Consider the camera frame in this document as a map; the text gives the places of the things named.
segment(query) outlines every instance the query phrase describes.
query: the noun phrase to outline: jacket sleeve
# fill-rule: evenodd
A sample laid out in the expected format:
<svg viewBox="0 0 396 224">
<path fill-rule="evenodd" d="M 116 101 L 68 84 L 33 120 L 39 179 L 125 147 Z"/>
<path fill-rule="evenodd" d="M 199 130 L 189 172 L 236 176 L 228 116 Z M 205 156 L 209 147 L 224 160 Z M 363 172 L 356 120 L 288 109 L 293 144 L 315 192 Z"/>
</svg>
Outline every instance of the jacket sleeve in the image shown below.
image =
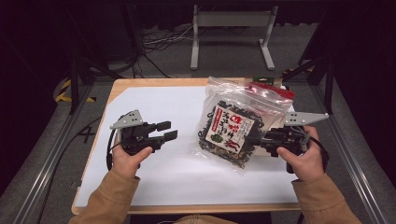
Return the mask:
<svg viewBox="0 0 396 224">
<path fill-rule="evenodd" d="M 320 178 L 292 182 L 304 214 L 305 223 L 361 223 L 352 211 L 341 191 L 325 174 Z"/>
<path fill-rule="evenodd" d="M 127 178 L 114 169 L 110 170 L 98 189 L 91 194 L 84 210 L 72 217 L 69 223 L 122 223 L 127 216 L 138 183 L 138 177 Z"/>
</svg>

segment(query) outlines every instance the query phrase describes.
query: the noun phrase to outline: white paper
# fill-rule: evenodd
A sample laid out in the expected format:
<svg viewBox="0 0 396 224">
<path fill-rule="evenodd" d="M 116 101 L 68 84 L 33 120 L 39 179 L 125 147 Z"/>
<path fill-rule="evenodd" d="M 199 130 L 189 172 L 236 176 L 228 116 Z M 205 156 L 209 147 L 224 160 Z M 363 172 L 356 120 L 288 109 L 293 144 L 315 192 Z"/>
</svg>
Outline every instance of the white paper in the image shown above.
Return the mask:
<svg viewBox="0 0 396 224">
<path fill-rule="evenodd" d="M 240 175 L 230 166 L 191 155 L 204 99 L 205 87 L 130 88 L 118 96 L 106 108 L 75 206 L 86 206 L 107 172 L 109 126 L 134 109 L 148 123 L 172 122 L 171 129 L 150 136 L 173 130 L 178 134 L 141 163 L 133 205 L 297 203 L 290 183 L 296 177 L 286 172 L 280 158 L 254 156 Z"/>
</svg>

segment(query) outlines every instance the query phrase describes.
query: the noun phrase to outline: metal frame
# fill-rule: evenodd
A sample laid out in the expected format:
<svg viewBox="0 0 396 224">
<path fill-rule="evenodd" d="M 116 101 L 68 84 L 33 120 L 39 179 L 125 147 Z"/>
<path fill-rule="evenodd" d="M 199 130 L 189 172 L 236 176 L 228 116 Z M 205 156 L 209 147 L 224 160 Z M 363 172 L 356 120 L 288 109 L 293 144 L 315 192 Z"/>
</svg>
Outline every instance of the metal frame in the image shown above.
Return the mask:
<svg viewBox="0 0 396 224">
<path fill-rule="evenodd" d="M 85 99 L 89 96 L 89 93 L 91 92 L 92 86 L 84 86 L 84 89 L 82 90 L 82 93 L 80 95 L 80 102 L 84 102 Z M 59 160 L 62 156 L 62 151 L 67 144 L 66 140 L 67 137 L 69 136 L 69 133 L 75 124 L 78 114 L 81 111 L 82 107 L 84 104 L 79 104 L 76 110 L 74 111 L 75 113 L 71 114 L 64 126 L 62 127 L 61 133 L 59 134 L 54 146 L 52 147 L 52 150 L 50 151 L 49 156 L 47 157 L 47 160 L 44 162 L 43 167 L 41 168 L 41 171 L 38 173 L 37 178 L 35 179 L 35 183 L 33 184 L 32 188 L 30 189 L 29 194 L 26 197 L 26 200 L 24 201 L 19 213 L 15 217 L 15 220 L 13 223 L 15 224 L 22 224 L 22 223 L 28 223 L 30 216 L 35 210 L 35 206 L 37 205 L 41 194 L 43 193 L 44 189 L 46 188 L 50 177 L 52 175 L 55 175 L 55 166 L 57 163 L 57 160 Z"/>
<path fill-rule="evenodd" d="M 320 87 L 312 86 L 311 91 L 314 93 L 314 96 L 316 97 L 321 109 L 325 111 L 326 105 L 323 104 L 324 96 L 320 90 Z M 338 152 L 340 153 L 341 158 L 346 165 L 349 175 L 351 176 L 352 181 L 355 184 L 357 192 L 361 196 L 361 200 L 367 210 L 368 215 L 370 216 L 370 219 L 373 221 L 373 223 L 388 224 L 389 221 L 379 207 L 379 204 L 375 199 L 373 190 L 371 189 L 370 184 L 361 169 L 361 166 L 351 153 L 351 150 L 347 145 L 347 140 L 342 135 L 341 129 L 338 126 L 337 120 L 334 116 L 329 116 L 327 122 L 329 123 L 333 136 L 335 137 L 335 140 L 338 144 Z"/>
</svg>

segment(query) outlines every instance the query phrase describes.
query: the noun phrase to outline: human hand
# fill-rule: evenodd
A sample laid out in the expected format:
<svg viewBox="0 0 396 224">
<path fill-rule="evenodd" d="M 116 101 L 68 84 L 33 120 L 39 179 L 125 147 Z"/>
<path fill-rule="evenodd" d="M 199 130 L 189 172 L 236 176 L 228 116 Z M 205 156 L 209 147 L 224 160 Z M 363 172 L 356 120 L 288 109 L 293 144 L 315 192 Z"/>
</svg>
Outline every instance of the human hand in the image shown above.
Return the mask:
<svg viewBox="0 0 396 224">
<path fill-rule="evenodd" d="M 316 128 L 304 126 L 304 131 L 318 140 Z M 309 141 L 309 149 L 302 156 L 296 156 L 283 147 L 279 147 L 276 152 L 292 166 L 294 173 L 302 181 L 315 179 L 324 175 L 320 147 L 311 140 Z"/>
<path fill-rule="evenodd" d="M 151 154 L 152 147 L 145 147 L 136 155 L 130 156 L 121 145 L 118 145 L 117 137 L 115 145 L 113 148 L 113 169 L 116 169 L 121 175 L 134 178 L 138 165 Z"/>
</svg>

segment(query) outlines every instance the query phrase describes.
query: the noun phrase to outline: black cable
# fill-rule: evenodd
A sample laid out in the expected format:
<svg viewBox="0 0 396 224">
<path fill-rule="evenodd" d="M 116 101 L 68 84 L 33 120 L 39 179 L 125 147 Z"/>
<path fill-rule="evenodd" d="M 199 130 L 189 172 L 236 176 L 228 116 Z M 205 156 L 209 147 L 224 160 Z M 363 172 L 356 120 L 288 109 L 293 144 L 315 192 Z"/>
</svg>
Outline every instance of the black cable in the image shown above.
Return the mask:
<svg viewBox="0 0 396 224">
<path fill-rule="evenodd" d="M 323 171 L 326 172 L 326 168 L 327 168 L 327 163 L 329 162 L 329 152 L 326 151 L 326 149 L 324 148 L 324 146 L 318 141 L 318 139 L 313 138 L 313 137 L 309 137 L 309 140 L 313 141 L 314 143 L 318 144 L 318 146 L 320 147 L 320 154 L 322 157 L 322 164 L 323 164 Z"/>
<path fill-rule="evenodd" d="M 143 77 L 143 70 L 142 70 L 142 67 L 140 67 L 140 62 L 139 62 L 139 60 L 138 59 L 136 59 L 136 63 L 137 63 L 137 66 L 139 67 L 139 70 L 140 70 L 140 72 L 139 71 L 137 71 L 137 69 L 134 67 L 134 65 L 132 66 L 132 71 L 133 71 L 133 73 L 134 73 L 134 78 L 136 78 L 136 74 L 138 74 L 140 77 L 142 77 L 142 78 L 145 78 L 145 77 Z"/>
<path fill-rule="evenodd" d="M 143 54 L 143 56 L 145 56 L 145 58 L 147 58 L 147 60 L 149 61 L 149 62 L 151 62 L 152 63 L 152 65 L 154 65 L 157 69 L 158 69 L 158 71 L 160 71 L 161 72 L 161 74 L 163 74 L 165 77 L 169 77 L 168 75 L 166 75 L 146 54 Z"/>
<path fill-rule="evenodd" d="M 121 143 L 117 143 L 116 145 L 114 145 L 113 147 L 111 147 L 110 149 L 113 150 L 113 148 L 115 148 L 116 146 L 121 145 Z"/>
<path fill-rule="evenodd" d="M 110 153 L 110 151 L 111 151 L 111 149 L 113 149 L 111 144 L 113 143 L 113 137 L 114 137 L 115 132 L 116 132 L 116 130 L 111 131 L 110 137 L 108 138 L 107 152 L 106 152 L 107 170 L 111 170 L 111 167 L 112 167 L 111 164 L 113 162 L 113 155 Z"/>
<path fill-rule="evenodd" d="M 189 36 L 192 32 L 192 29 L 189 28 L 185 31 L 180 31 L 179 34 L 176 34 L 176 32 L 173 32 L 172 35 L 167 36 L 167 34 L 163 35 L 163 37 L 161 38 L 157 38 L 156 40 L 152 40 L 152 41 L 147 41 L 146 43 L 143 44 L 143 48 L 144 49 L 149 49 L 149 51 L 145 51 L 145 53 L 151 53 L 154 50 L 165 50 L 167 48 L 169 48 L 170 46 L 172 46 L 173 44 L 179 43 L 183 40 L 185 40 L 187 37 L 185 36 Z M 152 43 L 155 44 L 155 46 L 152 47 L 147 47 L 147 43 L 149 42 L 156 42 L 156 43 Z"/>
<path fill-rule="evenodd" d="M 175 35 L 175 31 L 172 32 L 171 35 L 168 35 L 169 33 L 170 33 L 170 32 L 166 32 L 166 33 L 163 34 L 163 36 L 161 36 L 161 37 L 158 37 L 158 36 L 155 35 L 155 34 L 147 34 L 147 35 L 144 36 L 144 37 L 148 36 L 148 41 L 146 41 L 145 44 L 146 44 L 146 43 L 149 43 L 149 42 L 155 42 L 155 41 L 162 42 L 162 41 L 164 41 L 164 40 L 168 40 L 169 38 L 172 38 L 172 37 Z"/>
<path fill-rule="evenodd" d="M 56 161 L 53 173 L 50 176 L 49 179 L 49 186 L 47 189 L 47 193 L 46 193 L 46 197 L 44 198 L 44 202 L 43 205 L 41 206 L 41 210 L 40 210 L 40 214 L 38 215 L 38 220 L 37 220 L 37 224 L 39 224 L 41 222 L 41 218 L 43 217 L 44 214 L 44 209 L 46 207 L 46 203 L 47 200 L 50 196 L 50 188 L 52 186 L 53 183 L 53 178 L 55 177 L 56 174 L 56 170 L 58 169 L 59 163 L 61 161 L 62 156 L 64 155 L 64 153 L 66 152 L 67 148 L 70 146 L 70 144 L 77 138 L 77 136 L 79 136 L 80 134 L 82 134 L 86 129 L 88 129 L 93 123 L 95 123 L 97 120 L 101 119 L 102 117 L 99 117 L 97 119 L 94 119 L 93 121 L 91 121 L 90 123 L 88 123 L 87 125 L 85 125 L 79 132 L 77 132 L 71 139 L 70 141 L 67 143 L 66 147 L 62 150 L 61 152 L 61 156 L 59 157 L 59 159 Z"/>
<path fill-rule="evenodd" d="M 304 214 L 300 213 L 300 216 L 298 217 L 297 224 L 303 224 L 304 220 Z"/>
</svg>

